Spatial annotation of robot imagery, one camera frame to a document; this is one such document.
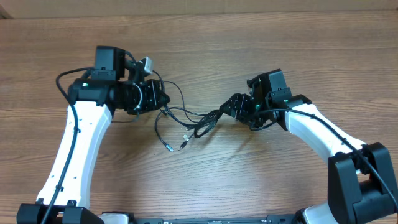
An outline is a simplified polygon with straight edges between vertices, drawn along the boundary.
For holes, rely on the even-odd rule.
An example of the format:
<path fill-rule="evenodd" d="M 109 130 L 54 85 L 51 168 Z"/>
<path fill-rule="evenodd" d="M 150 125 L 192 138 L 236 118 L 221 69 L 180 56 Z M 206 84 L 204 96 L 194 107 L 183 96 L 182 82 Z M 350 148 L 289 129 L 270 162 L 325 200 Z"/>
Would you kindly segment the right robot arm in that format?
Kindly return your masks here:
<path fill-rule="evenodd" d="M 368 223 L 397 213 L 397 181 L 388 149 L 366 144 L 326 119 L 304 95 L 293 95 L 282 70 L 247 81 L 250 94 L 220 106 L 253 131 L 278 124 L 308 144 L 328 166 L 327 200 L 267 223 Z"/>

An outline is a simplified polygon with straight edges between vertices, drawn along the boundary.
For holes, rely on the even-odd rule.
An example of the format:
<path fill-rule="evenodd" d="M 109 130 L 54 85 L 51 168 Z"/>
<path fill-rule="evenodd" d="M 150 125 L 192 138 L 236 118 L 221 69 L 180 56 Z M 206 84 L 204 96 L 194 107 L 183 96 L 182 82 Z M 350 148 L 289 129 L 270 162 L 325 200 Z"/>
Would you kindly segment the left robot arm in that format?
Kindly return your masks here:
<path fill-rule="evenodd" d="M 136 60 L 124 49 L 98 46 L 95 64 L 83 67 L 67 90 L 56 85 L 68 101 L 67 121 L 50 175 L 35 203 L 23 203 L 18 223 L 134 223 L 127 212 L 90 211 L 90 188 L 98 151 L 113 122 L 123 110 L 136 119 L 165 106 L 170 98 L 161 81 L 148 79 L 154 63 L 149 57 Z"/>

